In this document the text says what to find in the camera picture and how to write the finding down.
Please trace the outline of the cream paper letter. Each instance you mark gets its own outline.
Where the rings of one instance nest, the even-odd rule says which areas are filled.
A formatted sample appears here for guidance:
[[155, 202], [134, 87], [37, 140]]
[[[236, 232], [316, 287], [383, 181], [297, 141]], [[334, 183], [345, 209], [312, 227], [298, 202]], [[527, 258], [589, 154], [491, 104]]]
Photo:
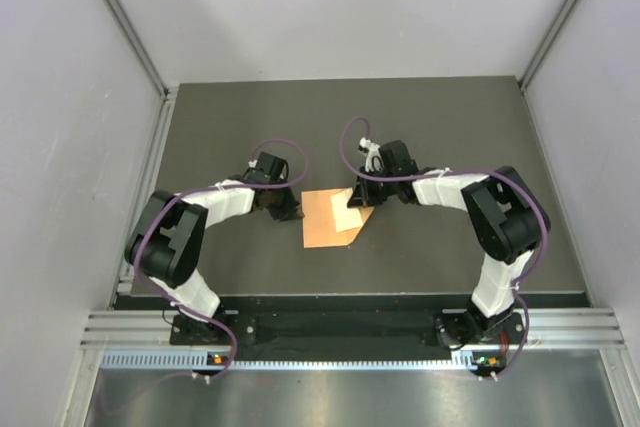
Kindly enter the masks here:
[[363, 225], [360, 209], [348, 206], [348, 201], [351, 199], [352, 194], [353, 189], [348, 188], [330, 197], [334, 226], [337, 232], [361, 228]]

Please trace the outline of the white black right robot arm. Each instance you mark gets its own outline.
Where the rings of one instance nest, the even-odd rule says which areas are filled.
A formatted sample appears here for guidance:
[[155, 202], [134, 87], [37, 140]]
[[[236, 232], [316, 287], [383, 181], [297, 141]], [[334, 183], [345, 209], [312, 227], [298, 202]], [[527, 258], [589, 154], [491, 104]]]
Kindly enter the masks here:
[[363, 137], [350, 208], [376, 207], [390, 197], [404, 204], [451, 208], [466, 213], [484, 258], [466, 310], [435, 318], [439, 341], [450, 349], [487, 343], [511, 315], [516, 285], [526, 264], [549, 234], [550, 221], [519, 173], [510, 166], [491, 173], [453, 174], [419, 169], [400, 140], [379, 145]]

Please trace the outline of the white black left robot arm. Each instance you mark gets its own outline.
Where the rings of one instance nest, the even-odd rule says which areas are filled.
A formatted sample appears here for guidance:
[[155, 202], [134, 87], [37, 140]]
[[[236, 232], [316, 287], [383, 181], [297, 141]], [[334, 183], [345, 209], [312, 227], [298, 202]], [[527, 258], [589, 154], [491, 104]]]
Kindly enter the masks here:
[[198, 271], [205, 232], [228, 219], [266, 211], [277, 222], [303, 217], [289, 186], [289, 164], [261, 152], [241, 175], [188, 195], [158, 190], [148, 199], [125, 249], [125, 261], [169, 297], [181, 342], [212, 344], [226, 334], [220, 297]]

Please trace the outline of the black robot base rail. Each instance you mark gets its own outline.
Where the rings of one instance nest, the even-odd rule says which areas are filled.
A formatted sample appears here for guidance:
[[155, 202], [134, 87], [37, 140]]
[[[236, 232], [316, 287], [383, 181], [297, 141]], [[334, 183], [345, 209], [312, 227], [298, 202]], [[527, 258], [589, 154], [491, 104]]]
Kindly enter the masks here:
[[476, 344], [505, 349], [519, 344], [524, 334], [519, 314], [486, 330], [466, 312], [430, 310], [245, 311], [218, 313], [214, 319], [236, 336], [241, 357], [337, 357], [401, 348], [454, 351]]

